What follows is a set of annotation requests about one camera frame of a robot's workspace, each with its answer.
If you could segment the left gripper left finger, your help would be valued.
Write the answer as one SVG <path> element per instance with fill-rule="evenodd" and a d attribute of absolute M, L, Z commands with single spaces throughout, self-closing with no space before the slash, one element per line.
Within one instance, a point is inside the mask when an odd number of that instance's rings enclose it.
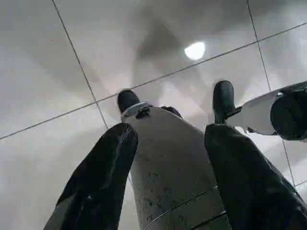
<path fill-rule="evenodd" d="M 126 182 L 138 146 L 127 123 L 107 130 L 74 170 L 46 230 L 116 230 Z"/>

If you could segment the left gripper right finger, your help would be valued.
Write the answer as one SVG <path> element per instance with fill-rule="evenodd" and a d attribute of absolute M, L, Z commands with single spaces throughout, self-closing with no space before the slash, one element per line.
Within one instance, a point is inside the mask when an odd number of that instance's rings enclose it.
<path fill-rule="evenodd" d="M 232 229 L 307 228 L 306 203 L 250 138 L 228 125 L 211 124 L 204 145 Z"/>

